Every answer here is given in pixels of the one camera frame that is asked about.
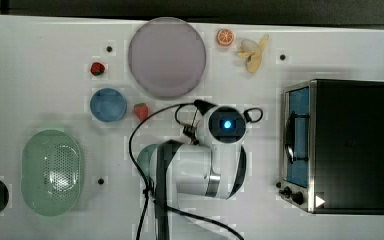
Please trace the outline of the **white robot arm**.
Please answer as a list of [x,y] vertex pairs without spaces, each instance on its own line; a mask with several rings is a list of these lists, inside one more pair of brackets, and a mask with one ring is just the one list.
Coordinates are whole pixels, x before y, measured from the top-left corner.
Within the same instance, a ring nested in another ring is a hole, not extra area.
[[157,240],[227,240],[181,212],[178,196],[229,199],[246,175],[243,140],[247,121],[238,110],[212,106],[203,111],[195,144],[167,140],[153,146],[148,179],[153,187]]

